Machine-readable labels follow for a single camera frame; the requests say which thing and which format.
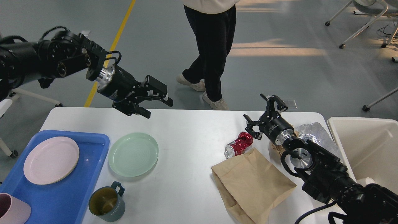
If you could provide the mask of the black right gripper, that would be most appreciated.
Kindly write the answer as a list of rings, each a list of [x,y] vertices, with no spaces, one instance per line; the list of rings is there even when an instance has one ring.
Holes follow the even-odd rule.
[[[277,95],[260,96],[267,102],[266,110],[259,118],[259,121],[253,121],[248,115],[244,114],[246,119],[245,131],[253,139],[262,139],[265,134],[268,139],[276,146],[281,146],[287,139],[295,136],[294,128],[281,117],[280,113],[288,109],[288,106]],[[260,131],[254,131],[254,127],[259,127]]]

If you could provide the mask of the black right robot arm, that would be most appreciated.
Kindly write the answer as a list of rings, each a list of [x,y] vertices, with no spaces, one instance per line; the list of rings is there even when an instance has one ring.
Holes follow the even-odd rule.
[[[261,97],[267,102],[263,115],[253,121],[247,120],[246,131],[254,138],[261,139],[265,134],[276,146],[282,146],[284,152],[281,163],[285,170],[304,181],[302,190],[324,206],[304,213],[296,220],[298,224],[307,216],[338,205],[344,214],[329,212],[328,221],[335,223],[335,218],[344,224],[396,224],[398,222],[397,195],[378,184],[363,187],[347,173],[347,166],[340,158],[309,139],[301,139],[294,133],[294,128],[281,116],[288,109],[277,96]]]

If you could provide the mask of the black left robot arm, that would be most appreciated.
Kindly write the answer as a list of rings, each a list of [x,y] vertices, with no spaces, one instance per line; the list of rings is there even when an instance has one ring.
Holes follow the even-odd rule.
[[[164,83],[150,75],[139,82],[118,65],[119,51],[107,51],[84,34],[74,34],[66,27],[51,40],[44,39],[50,32],[46,31],[36,42],[18,35],[1,39],[1,100],[26,83],[37,80],[41,88],[48,88],[56,78],[87,70],[86,78],[98,82],[97,92],[111,99],[112,107],[127,116],[135,114],[149,119],[150,111],[139,105],[146,100],[173,106]]]

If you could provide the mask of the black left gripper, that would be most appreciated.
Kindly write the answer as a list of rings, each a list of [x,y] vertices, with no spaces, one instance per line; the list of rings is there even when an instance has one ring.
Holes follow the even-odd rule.
[[[151,75],[145,76],[142,83],[138,82],[118,65],[103,67],[95,81],[98,82],[97,92],[111,99],[112,107],[127,116],[135,114],[149,119],[151,112],[138,105],[145,100],[158,100],[169,107],[174,103],[163,82]]]

